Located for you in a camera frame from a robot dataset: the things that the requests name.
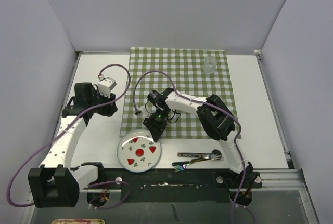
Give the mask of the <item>white plate with strawberries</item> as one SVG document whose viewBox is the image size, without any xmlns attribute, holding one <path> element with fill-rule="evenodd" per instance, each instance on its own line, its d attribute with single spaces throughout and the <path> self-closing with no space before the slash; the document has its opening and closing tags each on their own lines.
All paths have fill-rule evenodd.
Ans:
<svg viewBox="0 0 333 224">
<path fill-rule="evenodd" d="M 117 147 L 119 163 L 128 171 L 142 173 L 152 169 L 160 160 L 162 147 L 148 130 L 138 129 L 124 135 Z"/>
</svg>

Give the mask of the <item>clear drinking glass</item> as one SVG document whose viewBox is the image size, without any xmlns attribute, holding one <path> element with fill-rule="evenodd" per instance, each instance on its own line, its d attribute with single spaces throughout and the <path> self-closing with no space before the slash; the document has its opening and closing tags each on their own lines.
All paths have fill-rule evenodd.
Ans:
<svg viewBox="0 0 333 224">
<path fill-rule="evenodd" d="M 204 59 L 203 71 L 205 76 L 211 76 L 217 66 L 217 58 L 215 56 L 207 56 Z"/>
</svg>

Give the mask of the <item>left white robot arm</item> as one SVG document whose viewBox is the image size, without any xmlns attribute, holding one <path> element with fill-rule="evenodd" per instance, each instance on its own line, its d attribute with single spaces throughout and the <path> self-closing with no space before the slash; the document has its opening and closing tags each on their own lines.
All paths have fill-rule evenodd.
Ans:
<svg viewBox="0 0 333 224">
<path fill-rule="evenodd" d="M 116 111 L 116 81 L 105 78 L 96 85 L 76 83 L 74 96 L 62 111 L 59 138 L 51 145 L 38 168 L 30 169 L 28 181 L 38 208 L 74 207 L 80 191 L 88 185 L 102 187 L 106 174 L 101 162 L 84 162 L 71 167 L 79 138 L 95 114 L 111 117 Z"/>
</svg>

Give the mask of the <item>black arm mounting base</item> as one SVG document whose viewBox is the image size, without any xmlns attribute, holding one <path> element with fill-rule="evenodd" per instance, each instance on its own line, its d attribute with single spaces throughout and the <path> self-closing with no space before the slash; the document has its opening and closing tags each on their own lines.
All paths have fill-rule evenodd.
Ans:
<svg viewBox="0 0 333 224">
<path fill-rule="evenodd" d="M 252 190 L 262 187 L 259 172 L 237 174 L 229 169 L 151 169 L 134 173 L 125 169 L 106 168 L 98 182 L 109 185 L 84 189 L 86 200 L 107 206 L 126 203 L 192 203 L 211 201 L 229 203 L 237 195 L 242 202 L 252 200 Z"/>
</svg>

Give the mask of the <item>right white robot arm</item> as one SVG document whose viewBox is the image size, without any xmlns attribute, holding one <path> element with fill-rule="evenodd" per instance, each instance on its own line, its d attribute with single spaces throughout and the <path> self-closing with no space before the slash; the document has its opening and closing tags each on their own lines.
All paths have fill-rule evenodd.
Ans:
<svg viewBox="0 0 333 224">
<path fill-rule="evenodd" d="M 166 129 L 171 111 L 192 114 L 199 118 L 208 137 L 219 142 L 233 172 L 233 184 L 244 187 L 249 183 L 253 167 L 237 143 L 240 132 L 236 129 L 241 128 L 240 124 L 219 96 L 212 94 L 201 98 L 167 88 L 162 93 L 152 90 L 147 99 L 156 110 L 144 118 L 143 125 L 148 128 L 154 141 L 157 141 Z"/>
</svg>

